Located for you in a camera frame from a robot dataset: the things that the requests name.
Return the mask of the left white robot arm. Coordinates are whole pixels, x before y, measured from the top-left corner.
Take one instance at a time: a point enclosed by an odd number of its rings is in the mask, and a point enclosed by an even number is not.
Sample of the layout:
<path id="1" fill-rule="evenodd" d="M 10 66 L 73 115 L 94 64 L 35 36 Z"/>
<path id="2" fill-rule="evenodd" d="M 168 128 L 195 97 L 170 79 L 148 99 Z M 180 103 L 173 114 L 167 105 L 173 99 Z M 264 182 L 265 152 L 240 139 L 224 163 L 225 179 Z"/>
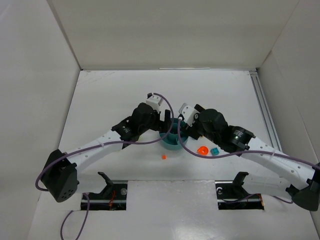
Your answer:
<path id="1" fill-rule="evenodd" d="M 36 182 L 43 183 L 44 191 L 49 192 L 56 202 L 62 203 L 76 193 L 81 185 L 78 177 L 84 169 L 111 153 L 130 145 L 140 145 L 140 136 L 149 130 L 168 134 L 173 123 L 172 108 L 165 110 L 161 120 L 160 111 L 142 102 L 130 116 L 87 145 L 73 152 L 59 149 L 51 152 Z"/>

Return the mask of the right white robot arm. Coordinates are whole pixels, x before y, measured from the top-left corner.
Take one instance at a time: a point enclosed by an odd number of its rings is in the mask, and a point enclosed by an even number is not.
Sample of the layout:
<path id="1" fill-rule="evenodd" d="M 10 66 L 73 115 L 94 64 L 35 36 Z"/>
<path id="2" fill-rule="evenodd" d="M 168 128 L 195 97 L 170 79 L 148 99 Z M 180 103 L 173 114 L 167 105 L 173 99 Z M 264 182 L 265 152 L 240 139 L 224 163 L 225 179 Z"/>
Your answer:
<path id="1" fill-rule="evenodd" d="M 222 113 L 200 105 L 184 105 L 179 110 L 183 133 L 197 140 L 205 137 L 227 157 L 253 161 L 277 177 L 261 177 L 239 172 L 232 184 L 248 194 L 265 194 L 290 199 L 297 206 L 316 212 L 320 206 L 320 165 L 288 156 L 263 142 L 251 131 L 229 125 Z"/>

